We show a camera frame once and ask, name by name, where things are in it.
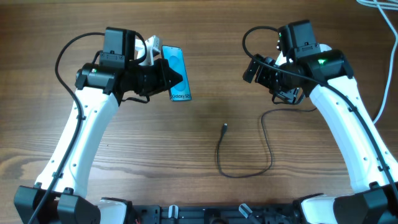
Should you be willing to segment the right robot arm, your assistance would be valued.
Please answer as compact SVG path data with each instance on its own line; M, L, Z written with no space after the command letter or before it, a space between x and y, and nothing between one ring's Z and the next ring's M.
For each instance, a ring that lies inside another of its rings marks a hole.
M310 21L277 29L277 59L256 54L244 80L268 88L274 103L309 98L326 121L348 170L352 194L298 201L305 223L396 223L397 161L361 100L344 53L317 42Z

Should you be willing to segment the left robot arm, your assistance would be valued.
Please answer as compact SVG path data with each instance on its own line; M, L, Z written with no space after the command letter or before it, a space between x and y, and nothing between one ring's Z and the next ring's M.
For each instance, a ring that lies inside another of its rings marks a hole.
M182 81L160 56L157 36L144 39L134 30L108 27L103 48L76 73L68 92L73 106L60 140L31 187L14 196L23 223L140 223L131 201L104 197L87 201L90 170L103 134L125 102L124 94L146 104L151 96Z

